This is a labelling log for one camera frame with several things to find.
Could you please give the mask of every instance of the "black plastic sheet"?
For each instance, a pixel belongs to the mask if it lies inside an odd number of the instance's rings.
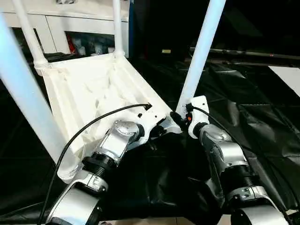
[[[132,63],[175,109],[187,67],[144,60]],[[42,77],[36,79],[45,90]],[[207,65],[196,93],[202,94],[207,97],[210,113],[243,144],[276,204],[281,209],[297,208],[299,97],[268,67],[222,65]],[[0,146],[0,223],[35,223],[53,162],[3,86],[0,99],[7,131]],[[221,210],[205,186],[209,176],[208,162],[197,140],[175,134],[160,137],[126,154],[110,184],[102,219],[183,216],[196,224],[215,224]],[[51,202],[64,186],[56,180]]]

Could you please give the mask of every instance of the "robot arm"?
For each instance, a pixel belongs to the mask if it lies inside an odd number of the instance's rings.
[[[212,159],[219,183],[231,211],[232,224],[236,225],[287,225],[283,214],[269,198],[259,178],[244,156],[242,148],[228,133],[209,124],[205,96],[195,97],[187,107],[188,132],[198,138]]]
[[[108,190],[112,172],[118,167],[128,145],[142,136],[143,126],[130,121],[115,121],[92,155],[83,159],[82,170],[61,194],[46,224],[98,224],[102,212],[99,199]]]

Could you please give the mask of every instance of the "shelf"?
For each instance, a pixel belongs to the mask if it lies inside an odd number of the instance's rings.
[[[28,14],[113,20],[113,0],[77,0],[74,4],[59,5],[55,0],[23,0]],[[128,22],[129,0],[121,2],[121,19]],[[15,13],[11,0],[3,0],[0,8]]]

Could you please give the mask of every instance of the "white plastic stand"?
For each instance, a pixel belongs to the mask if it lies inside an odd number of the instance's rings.
[[[50,108],[2,15],[0,15],[0,39],[1,80],[54,162],[57,162],[66,140],[54,121]],[[72,178],[77,171],[78,163],[79,158],[68,151],[60,166],[59,176],[65,181]]]
[[[32,54],[35,68],[42,69],[49,67],[49,63],[43,55],[42,49],[38,43],[37,36],[29,22],[22,0],[13,0],[13,3],[17,16],[20,20],[23,34]]]
[[[185,105],[194,97],[226,0],[210,0],[176,112],[185,118]]]
[[[15,92],[18,93],[14,97],[16,103],[55,162],[62,151],[64,139],[69,140],[80,128],[94,118],[126,105],[150,103],[153,106],[151,109],[153,119],[149,118],[149,123],[154,122],[156,124],[158,117],[165,115],[166,120],[163,122],[163,127],[170,132],[181,132],[169,116],[171,109],[124,57],[120,0],[113,0],[114,53],[55,63],[48,63],[44,58],[21,0],[14,0],[14,4],[34,58],[35,68],[38,74],[44,78],[52,113],[62,135],[55,126],[51,112],[46,107],[45,100],[26,67],[25,61],[20,56],[15,60],[13,58],[10,58],[11,61],[6,60],[6,67],[1,63],[3,66],[1,74],[8,81],[14,79],[13,83],[5,81],[5,84],[12,95]],[[15,70],[19,68],[18,73],[9,70],[12,65],[15,66]],[[22,83],[21,89],[19,89],[19,81]],[[138,114],[140,113],[146,114],[143,107],[124,110],[104,118],[86,129],[71,144],[70,151],[63,160],[63,162],[68,162],[69,167],[63,172],[59,170],[58,176],[64,182],[68,182],[78,168],[78,160],[76,160],[78,158],[74,155],[81,159],[87,152],[92,151],[88,149],[87,144],[101,139],[115,120],[139,122]]]

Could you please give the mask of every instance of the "black cable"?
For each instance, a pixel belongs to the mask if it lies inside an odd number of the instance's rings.
[[[57,164],[56,164],[56,167],[54,169],[54,172],[53,172],[53,176],[51,178],[51,181],[50,181],[50,184],[49,184],[49,188],[47,190],[47,195],[46,195],[46,198],[45,198],[45,201],[44,201],[44,205],[42,207],[42,210],[41,210],[41,213],[39,215],[39,219],[38,219],[38,222],[37,222],[37,225],[41,225],[42,224],[42,220],[43,220],[43,217],[44,217],[44,214],[45,214],[45,211],[46,211],[46,207],[47,207],[47,202],[49,200],[49,196],[50,196],[50,193],[51,193],[51,189],[52,189],[52,186],[53,186],[53,183],[54,183],[54,180],[55,180],[55,176],[57,174],[57,171],[60,167],[60,164],[62,162],[62,159],[64,158],[64,155],[65,153],[67,152],[68,148],[70,147],[71,143],[75,140],[75,138],[81,134],[86,128],[88,128],[89,126],[91,126],[92,124],[94,124],[95,122],[99,121],[100,119],[103,119],[104,117],[106,116],[109,116],[109,115],[112,115],[114,113],[117,113],[117,112],[120,112],[122,110],[125,110],[125,109],[129,109],[129,108],[134,108],[134,107],[139,107],[139,106],[145,106],[146,110],[148,110],[149,108],[151,108],[151,105],[150,104],[136,104],[136,105],[129,105],[129,106],[125,106],[123,108],[120,108],[120,109],[116,109],[114,111],[111,111],[111,112],[108,112],[102,116],[99,116],[95,119],[93,119],[91,122],[89,122],[87,125],[83,126],[76,134],[74,134],[74,136],[67,142],[67,144],[65,145],[65,147],[63,148],[61,154],[60,154],[60,157],[59,159],[57,160]]]
[[[212,115],[210,115],[209,113],[207,113],[205,110],[203,109],[200,109],[198,107],[194,107],[192,105],[187,105],[187,110],[189,111],[190,109],[196,109],[202,113],[204,113],[205,115],[207,115],[210,119],[212,119],[219,127],[221,127],[225,132],[227,132],[230,137],[232,138],[232,140],[234,142],[236,142],[241,148],[247,148],[249,151],[252,151],[252,149],[242,145],[232,134],[231,132],[229,132],[229,130],[227,128],[225,128],[215,117],[213,117]],[[298,197],[294,191],[294,189],[292,188],[290,182],[285,178],[285,176],[281,173],[281,171],[264,155],[264,154],[261,154],[263,156],[264,159],[266,159],[266,161],[280,174],[280,176],[283,178],[283,180],[286,182],[286,184],[288,185],[291,193],[293,194],[294,196],[294,199],[295,201],[297,202],[298,206],[300,205],[299,204],[299,200],[298,200]],[[284,217],[286,218],[287,222],[289,224],[292,224],[291,223],[291,219],[289,218],[289,216],[287,215],[287,213],[284,211],[284,210],[281,210],[281,213],[284,215]]]

